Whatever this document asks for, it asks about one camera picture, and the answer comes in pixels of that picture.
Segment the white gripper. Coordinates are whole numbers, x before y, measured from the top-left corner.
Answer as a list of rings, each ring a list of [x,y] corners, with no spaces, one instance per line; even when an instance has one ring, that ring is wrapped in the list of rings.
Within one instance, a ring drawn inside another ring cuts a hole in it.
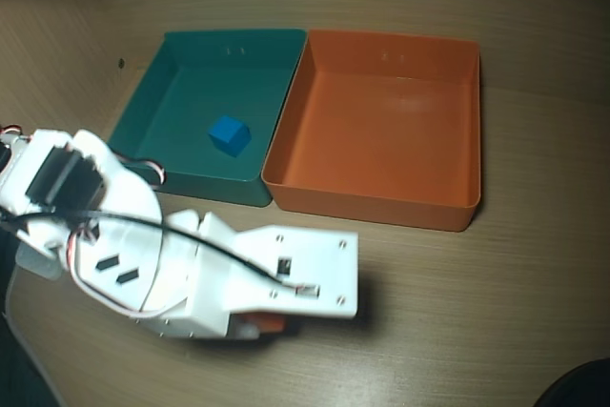
[[[170,232],[163,243],[146,311],[171,306],[162,315],[139,324],[164,337],[259,339],[252,322],[232,316],[226,308],[230,279],[239,264],[207,246]]]

